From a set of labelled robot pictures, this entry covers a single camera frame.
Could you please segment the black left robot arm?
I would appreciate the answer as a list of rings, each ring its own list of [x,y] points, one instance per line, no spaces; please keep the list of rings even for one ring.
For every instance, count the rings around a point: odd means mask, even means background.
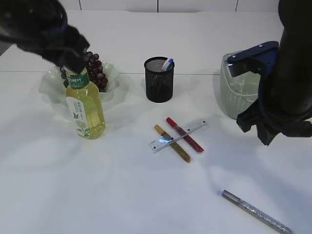
[[[90,46],[58,0],[2,0],[0,40],[77,74]]]

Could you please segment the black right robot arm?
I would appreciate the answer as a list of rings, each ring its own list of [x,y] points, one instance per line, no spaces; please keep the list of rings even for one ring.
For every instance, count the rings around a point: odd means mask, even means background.
[[[233,77],[260,75],[257,100],[236,122],[244,132],[256,126],[264,145],[278,134],[312,135],[312,3],[281,0],[278,14],[284,27],[280,41],[265,42],[227,60]]]

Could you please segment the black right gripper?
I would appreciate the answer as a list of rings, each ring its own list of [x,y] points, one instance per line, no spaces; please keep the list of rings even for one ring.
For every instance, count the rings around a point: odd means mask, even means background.
[[[247,110],[237,116],[236,123],[243,132],[256,126],[257,137],[265,145],[269,146],[278,134],[287,137],[311,137],[312,123],[307,120],[276,115],[265,102],[258,98]]]

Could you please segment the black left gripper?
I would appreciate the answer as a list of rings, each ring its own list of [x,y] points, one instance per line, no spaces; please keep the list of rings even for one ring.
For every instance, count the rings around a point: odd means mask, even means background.
[[[84,56],[90,43],[77,28],[67,25],[58,34],[44,32],[36,42],[19,42],[17,47],[37,54],[56,66],[81,73],[85,68]]]

